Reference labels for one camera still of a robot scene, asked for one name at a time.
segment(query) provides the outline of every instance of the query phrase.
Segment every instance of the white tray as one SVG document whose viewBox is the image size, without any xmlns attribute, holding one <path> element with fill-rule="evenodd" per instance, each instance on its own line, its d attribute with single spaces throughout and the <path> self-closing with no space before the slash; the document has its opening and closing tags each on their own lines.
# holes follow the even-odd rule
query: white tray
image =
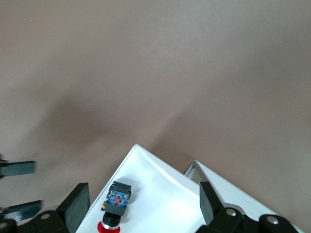
<svg viewBox="0 0 311 233">
<path fill-rule="evenodd" d="M 96 198 L 77 233 L 97 233 L 113 181 L 132 186 L 130 204 L 121 218 L 121 233 L 194 233 L 205 224 L 199 185 L 135 145 Z"/>
</svg>

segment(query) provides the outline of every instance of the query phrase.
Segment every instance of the screw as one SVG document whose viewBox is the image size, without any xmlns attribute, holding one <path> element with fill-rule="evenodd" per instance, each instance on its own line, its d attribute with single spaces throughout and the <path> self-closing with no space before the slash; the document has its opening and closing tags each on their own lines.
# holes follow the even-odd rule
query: screw
<svg viewBox="0 0 311 233">
<path fill-rule="evenodd" d="M 44 214 L 41 216 L 42 220 L 48 219 L 51 215 L 50 214 Z"/>
<path fill-rule="evenodd" d="M 268 220 L 268 222 L 270 222 L 270 223 L 272 223 L 272 224 L 274 224 L 274 225 L 277 225 L 277 224 L 278 224 L 278 220 L 277 220 L 277 218 L 274 217 L 274 216 L 268 216 L 268 217 L 267 217 L 267 220 Z"/>
<path fill-rule="evenodd" d="M 226 213 L 233 217 L 237 215 L 237 213 L 233 209 L 227 209 Z"/>
</svg>

